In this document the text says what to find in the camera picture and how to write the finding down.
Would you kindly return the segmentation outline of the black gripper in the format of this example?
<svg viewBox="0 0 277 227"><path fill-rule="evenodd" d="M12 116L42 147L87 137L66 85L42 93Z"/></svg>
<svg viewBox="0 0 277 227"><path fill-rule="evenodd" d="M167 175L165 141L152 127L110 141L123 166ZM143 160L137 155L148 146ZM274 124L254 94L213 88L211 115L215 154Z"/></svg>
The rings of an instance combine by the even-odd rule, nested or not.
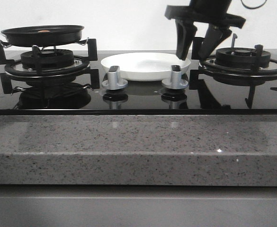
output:
<svg viewBox="0 0 277 227"><path fill-rule="evenodd" d="M232 34L229 26L243 27L246 19L227 13L230 4L230 0L192 0L188 6L168 5L166 7L165 17L175 19L176 56L180 60L186 59L197 32L194 22L209 24L198 51L201 60L208 58L215 48Z"/></svg>

